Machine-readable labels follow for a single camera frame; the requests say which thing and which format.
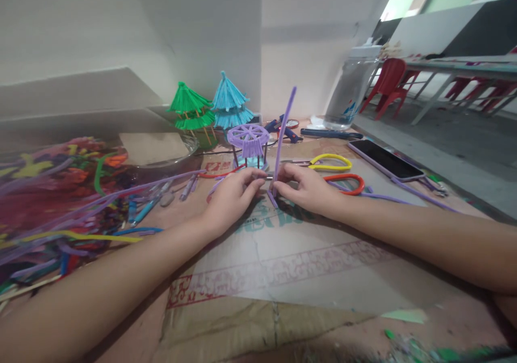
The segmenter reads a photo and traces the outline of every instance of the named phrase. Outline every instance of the hand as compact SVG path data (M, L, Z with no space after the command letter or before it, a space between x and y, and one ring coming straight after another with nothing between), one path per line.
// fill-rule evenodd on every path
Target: hand
M217 236L223 234L242 216L259 188L266 182L261 177L266 176L266 172L248 167L240 172L230 173L219 184L203 213L203 218L208 225L215 228Z
M295 190L290 181L298 182ZM278 181L273 187L285 198L308 211L325 215L329 204L339 203L341 194L313 169L295 164L283 164L278 171Z

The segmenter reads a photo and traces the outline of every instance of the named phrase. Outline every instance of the floor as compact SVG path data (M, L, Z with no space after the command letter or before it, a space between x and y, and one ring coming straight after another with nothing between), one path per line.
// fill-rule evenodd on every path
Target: floor
M426 78L421 74L417 81ZM417 126L410 125L422 102L430 98L445 79L446 75L437 75L418 101L406 100L396 119L393 119L395 106L390 106L383 118L374 122L376 113L372 104L355 118L354 124L517 219L516 119L484 118L475 110L455 113L444 101L440 107L430 110ZM468 87L464 95L473 86ZM414 86L410 96L420 87Z

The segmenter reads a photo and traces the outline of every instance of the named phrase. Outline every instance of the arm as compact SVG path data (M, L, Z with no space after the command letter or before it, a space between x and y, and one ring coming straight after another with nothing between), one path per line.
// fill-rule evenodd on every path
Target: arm
M0 360L80 358L244 213L264 184L256 176L266 174L252 168L232 174L200 217L102 257L31 298L2 319Z
M494 292L498 305L517 326L515 227L433 207L346 196L313 170L293 164L281 167L279 179L274 184L278 192L303 208ZM291 180L299 182L298 190L285 183Z

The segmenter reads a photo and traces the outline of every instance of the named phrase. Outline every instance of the yellow scissors handle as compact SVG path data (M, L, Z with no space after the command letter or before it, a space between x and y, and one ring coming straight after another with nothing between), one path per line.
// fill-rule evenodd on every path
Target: yellow scissors handle
M332 166L332 165L316 165L316 163L323 158L335 158L345 163L344 166ZM346 171L352 168L352 163L347 160L345 157L333 155L333 154L322 154L318 157L313 158L310 161L309 168L311 169L321 169L321 170L333 170L333 171Z

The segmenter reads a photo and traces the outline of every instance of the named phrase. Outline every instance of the purple pipe cleaner lantern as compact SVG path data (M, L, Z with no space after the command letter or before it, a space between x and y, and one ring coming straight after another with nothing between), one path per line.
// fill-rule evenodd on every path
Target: purple pipe cleaner lantern
M262 151L262 147L266 146L269 141L269 132L257 124L242 124L228 130L228 142L232 144L233 156L237 165L237 153L235 148L242 149L242 157L246 160L248 166L248 158L257 157L257 165L260 168L260 157L264 157L266 163L266 151Z

